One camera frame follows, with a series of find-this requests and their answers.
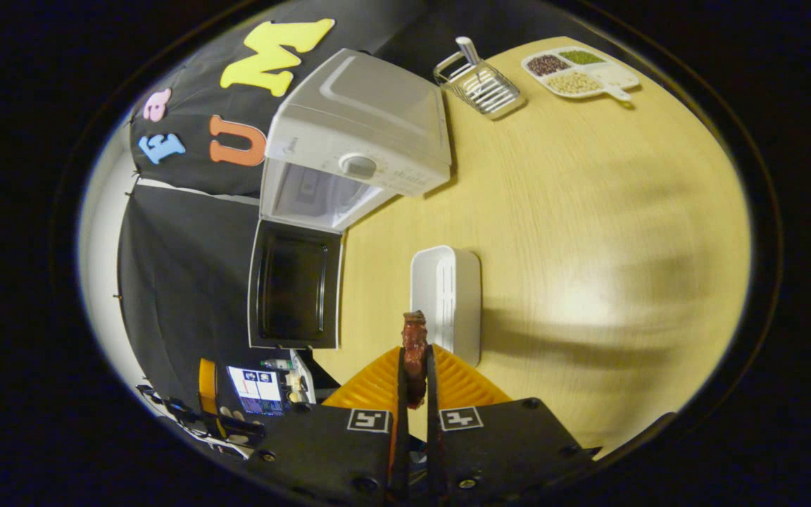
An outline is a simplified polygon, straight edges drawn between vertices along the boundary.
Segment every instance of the white container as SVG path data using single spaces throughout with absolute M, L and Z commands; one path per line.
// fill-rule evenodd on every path
M 568 58 L 563 57 L 563 52 L 567 51 L 583 51 L 585 54 L 592 54 L 598 57 L 601 62 L 596 63 L 587 63 L 587 64 L 578 64 L 575 63 Z M 536 72 L 531 70 L 528 67 L 528 63 L 534 58 L 543 55 L 552 55 L 557 60 L 562 61 L 563 63 L 569 66 L 566 70 L 559 70 L 557 72 L 553 72 L 551 74 L 544 74 L 543 76 L 538 76 Z M 625 92 L 625 89 L 633 89 L 640 84 L 640 80 L 638 80 L 637 76 L 633 74 L 627 68 L 622 67 L 621 65 L 615 63 L 611 58 L 602 54 L 599 51 L 595 51 L 595 49 L 588 49 L 588 48 L 580 48 L 577 46 L 565 46 L 563 48 L 554 48 L 554 49 L 547 49 L 546 51 L 540 51 L 536 54 L 532 54 L 522 60 L 521 62 L 522 68 L 527 71 L 538 83 L 542 84 L 546 87 L 547 90 L 550 90 L 552 93 L 567 97 L 567 99 L 586 99 L 589 96 L 596 96 L 602 93 L 608 93 L 609 95 L 615 97 L 618 100 L 628 102 L 631 100 L 631 96 Z M 580 74 L 584 74 L 587 77 L 590 77 L 592 80 L 599 83 L 601 86 L 600 89 L 582 92 L 582 93 L 565 93 L 561 92 L 560 90 L 554 89 L 554 87 L 550 86 L 549 81 L 551 78 L 563 76 L 566 74 L 570 74 L 572 72 L 579 72 Z
M 412 257 L 412 311 L 427 320 L 427 343 L 471 366 L 480 362 L 480 260 L 446 245 Z

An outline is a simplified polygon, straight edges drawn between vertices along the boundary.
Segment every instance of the computer monitor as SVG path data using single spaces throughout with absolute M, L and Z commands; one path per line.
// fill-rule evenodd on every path
M 251 414 L 270 416 L 283 415 L 289 408 L 277 372 L 248 370 L 228 366 L 227 372 L 234 381 L 239 402 Z

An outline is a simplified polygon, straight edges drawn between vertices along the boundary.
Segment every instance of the white microwave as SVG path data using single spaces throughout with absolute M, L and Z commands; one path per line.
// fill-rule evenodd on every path
M 392 196 L 450 179 L 441 91 L 341 49 L 277 109 L 265 157 L 261 218 L 342 233 Z
M 344 230 L 397 194 L 450 179 L 441 91 L 341 49 L 277 109 L 265 155 L 250 346 L 336 347 Z

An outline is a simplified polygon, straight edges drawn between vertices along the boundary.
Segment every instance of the meat piece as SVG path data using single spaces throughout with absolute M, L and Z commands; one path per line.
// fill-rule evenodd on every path
M 418 408 L 425 402 L 427 392 L 427 327 L 425 315 L 421 311 L 404 313 L 403 325 L 403 365 L 405 366 L 406 398 L 409 408 Z

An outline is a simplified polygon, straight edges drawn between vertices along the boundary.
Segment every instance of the white handle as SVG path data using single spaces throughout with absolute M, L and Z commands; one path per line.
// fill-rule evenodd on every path
M 619 89 L 619 87 L 606 87 L 605 93 L 608 93 L 622 102 L 631 102 L 631 95 L 628 94 L 627 91 Z
M 459 44 L 459 49 L 467 58 L 467 61 L 471 65 L 477 65 L 477 62 L 480 62 L 480 57 L 477 55 L 477 49 L 474 47 L 474 42 L 471 42 L 471 39 L 467 37 L 456 37 L 456 44 Z

